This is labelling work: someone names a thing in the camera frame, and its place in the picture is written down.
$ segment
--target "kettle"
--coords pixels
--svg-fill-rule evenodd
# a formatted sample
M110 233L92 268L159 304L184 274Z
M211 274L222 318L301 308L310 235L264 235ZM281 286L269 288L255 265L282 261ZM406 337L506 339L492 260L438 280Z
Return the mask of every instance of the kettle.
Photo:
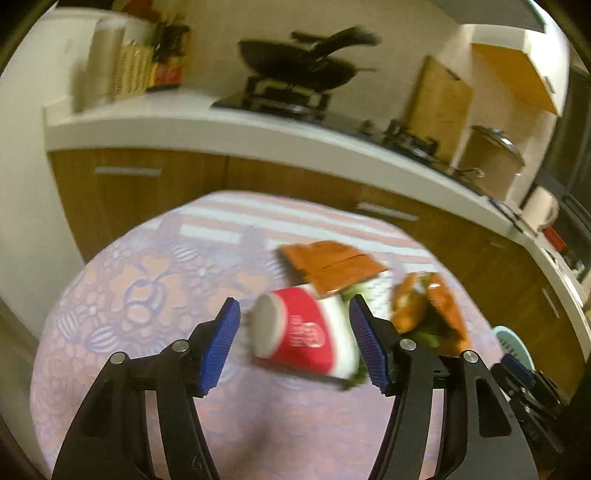
M558 200L544 187L536 187L527 200L521 219L534 231L539 232L552 225L558 218Z

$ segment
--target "pot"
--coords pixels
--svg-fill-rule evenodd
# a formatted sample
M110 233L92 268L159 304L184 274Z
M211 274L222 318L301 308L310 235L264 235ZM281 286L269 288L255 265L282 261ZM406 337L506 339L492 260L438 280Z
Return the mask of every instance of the pot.
M525 162L515 145L501 130L472 127L470 140L457 166L480 172L473 183L497 202L505 202L515 176Z
M240 54L244 62L262 78L299 85L315 92L325 92L344 85L361 70L346 60L329 57L341 48L354 45L375 46L380 40L360 27L351 27L330 37L293 32L292 38L303 44L242 40Z

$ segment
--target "paper cup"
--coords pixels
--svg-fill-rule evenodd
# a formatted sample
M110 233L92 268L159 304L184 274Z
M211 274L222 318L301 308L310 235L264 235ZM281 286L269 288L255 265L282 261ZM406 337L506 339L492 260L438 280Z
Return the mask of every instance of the paper cup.
M338 296L319 300L311 286L261 295L254 307L255 356L337 378L350 378L359 351Z

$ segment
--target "metal screw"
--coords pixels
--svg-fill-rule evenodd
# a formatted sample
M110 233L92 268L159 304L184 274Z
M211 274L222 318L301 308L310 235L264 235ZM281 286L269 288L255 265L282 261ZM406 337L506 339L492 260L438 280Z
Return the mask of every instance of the metal screw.
M173 350L177 353L184 352L189 349L189 342L186 340L177 340L173 343Z
M125 354L123 352L115 352L109 360L114 365L122 364L125 361Z
M464 352L464 360L466 360L466 362L470 362L471 364L475 364L478 361L478 354L472 350L466 350Z
M400 340L400 347L402 347L403 350L412 352L417 347L417 344L410 338L403 338Z

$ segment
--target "white cabinet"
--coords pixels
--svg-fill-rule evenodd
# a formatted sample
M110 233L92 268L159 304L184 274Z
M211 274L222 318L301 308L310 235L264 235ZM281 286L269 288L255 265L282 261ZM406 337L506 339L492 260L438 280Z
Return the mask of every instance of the white cabinet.
M498 25L475 25L472 47L521 98L562 115L569 82L569 42L540 9L545 33Z

